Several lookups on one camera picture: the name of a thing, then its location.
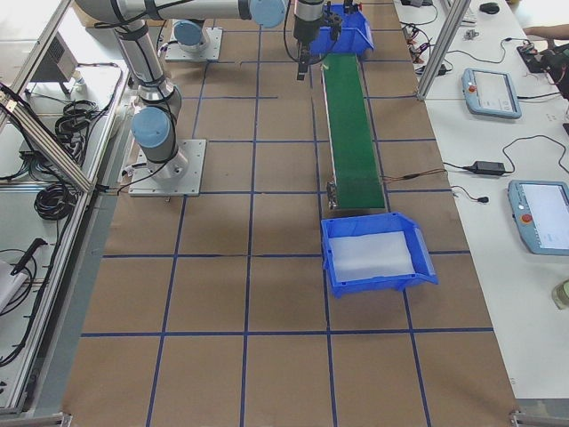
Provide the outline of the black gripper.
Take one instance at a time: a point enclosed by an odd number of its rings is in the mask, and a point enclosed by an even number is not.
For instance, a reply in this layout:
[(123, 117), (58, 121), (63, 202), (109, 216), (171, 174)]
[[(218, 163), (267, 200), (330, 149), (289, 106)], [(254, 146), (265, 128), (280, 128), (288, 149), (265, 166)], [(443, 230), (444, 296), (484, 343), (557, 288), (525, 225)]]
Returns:
[(309, 71), (309, 44), (317, 38), (322, 18), (322, 0), (296, 0), (294, 2), (293, 36), (298, 41), (298, 80), (303, 80)]

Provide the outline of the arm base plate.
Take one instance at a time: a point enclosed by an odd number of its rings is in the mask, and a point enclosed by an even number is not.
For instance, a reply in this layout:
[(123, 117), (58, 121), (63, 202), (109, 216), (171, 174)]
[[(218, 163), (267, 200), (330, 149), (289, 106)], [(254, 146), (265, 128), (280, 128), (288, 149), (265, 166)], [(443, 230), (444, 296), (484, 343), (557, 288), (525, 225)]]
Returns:
[(149, 164), (142, 149), (139, 149), (137, 162), (145, 165), (133, 172), (133, 184), (127, 188), (131, 196), (196, 197), (200, 194), (207, 140), (177, 142), (178, 154), (153, 176), (151, 174), (161, 165)]
[(165, 60), (169, 62), (217, 61), (223, 30), (221, 28), (176, 26), (168, 44)]

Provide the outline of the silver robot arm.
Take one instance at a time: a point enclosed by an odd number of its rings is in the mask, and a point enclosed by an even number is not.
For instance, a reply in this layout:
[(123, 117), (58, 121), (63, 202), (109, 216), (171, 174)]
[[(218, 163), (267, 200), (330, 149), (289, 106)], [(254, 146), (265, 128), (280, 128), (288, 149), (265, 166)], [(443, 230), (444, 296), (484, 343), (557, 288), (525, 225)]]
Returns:
[(143, 104), (132, 120), (132, 135), (142, 149), (149, 177), (168, 179), (180, 175), (188, 160), (181, 154), (176, 122), (181, 94), (166, 76), (157, 49), (148, 34), (147, 20), (179, 20), (190, 26), (179, 32), (180, 46), (197, 46), (204, 40), (203, 21), (252, 20), (262, 28), (286, 23), (294, 9), (293, 36), (297, 40), (297, 78), (303, 79), (312, 60), (310, 44), (323, 26), (322, 1), (79, 1), (78, 6), (96, 19), (96, 28), (116, 34), (123, 58), (138, 85)]
[(173, 34), (180, 48), (186, 52), (200, 52), (209, 44), (204, 20), (178, 20), (173, 25)]

